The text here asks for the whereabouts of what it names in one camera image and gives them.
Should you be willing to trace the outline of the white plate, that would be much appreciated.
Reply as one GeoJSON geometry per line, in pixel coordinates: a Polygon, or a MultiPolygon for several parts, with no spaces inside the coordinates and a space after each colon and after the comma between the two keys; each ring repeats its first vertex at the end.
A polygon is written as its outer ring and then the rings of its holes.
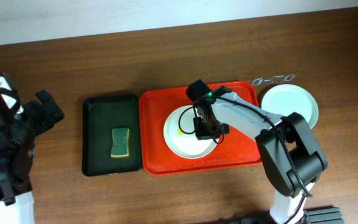
{"type": "Polygon", "coordinates": [[[195,130],[194,111],[191,105],[174,110],[166,119],[163,127],[164,140],[169,149],[185,159],[199,159],[208,155],[217,144],[212,140],[197,140],[195,133],[178,135],[177,129],[190,133],[195,130]]]}

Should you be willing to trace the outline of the light green plate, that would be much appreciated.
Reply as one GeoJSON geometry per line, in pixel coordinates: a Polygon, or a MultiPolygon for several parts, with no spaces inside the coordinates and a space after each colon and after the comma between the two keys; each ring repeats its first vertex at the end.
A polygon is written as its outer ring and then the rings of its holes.
{"type": "Polygon", "coordinates": [[[302,115],[311,129],[318,121],[319,108],[315,98],[300,86],[270,85],[257,95],[257,100],[265,111],[284,116],[293,112],[302,115]]]}

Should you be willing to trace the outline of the green and yellow sponge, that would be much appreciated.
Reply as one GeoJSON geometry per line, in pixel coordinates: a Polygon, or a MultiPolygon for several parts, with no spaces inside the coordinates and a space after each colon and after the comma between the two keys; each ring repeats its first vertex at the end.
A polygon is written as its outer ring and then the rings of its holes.
{"type": "Polygon", "coordinates": [[[129,157],[129,128],[114,128],[112,133],[111,157],[129,157]]]}

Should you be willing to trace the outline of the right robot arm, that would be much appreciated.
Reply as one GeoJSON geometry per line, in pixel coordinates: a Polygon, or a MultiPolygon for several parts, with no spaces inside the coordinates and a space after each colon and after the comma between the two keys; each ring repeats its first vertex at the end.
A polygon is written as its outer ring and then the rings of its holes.
{"type": "Polygon", "coordinates": [[[264,111],[230,88],[212,90],[202,80],[190,84],[185,93],[192,102],[197,140],[221,144],[233,127],[256,142],[265,174],[275,188],[267,221],[306,222],[303,207],[328,161],[304,117],[264,111]]]}

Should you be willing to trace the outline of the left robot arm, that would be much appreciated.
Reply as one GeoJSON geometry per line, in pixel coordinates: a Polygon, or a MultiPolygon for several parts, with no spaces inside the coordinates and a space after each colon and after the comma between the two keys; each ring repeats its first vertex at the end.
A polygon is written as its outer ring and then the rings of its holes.
{"type": "Polygon", "coordinates": [[[65,114],[52,95],[41,90],[21,103],[12,78],[0,73],[0,223],[34,223],[30,170],[35,139],[65,114]]]}

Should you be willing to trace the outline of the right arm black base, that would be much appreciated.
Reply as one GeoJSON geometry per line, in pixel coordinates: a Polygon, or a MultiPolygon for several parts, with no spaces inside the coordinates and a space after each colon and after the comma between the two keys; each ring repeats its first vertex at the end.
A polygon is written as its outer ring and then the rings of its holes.
{"type": "Polygon", "coordinates": [[[338,207],[314,208],[299,212],[285,224],[345,224],[338,207]]]}

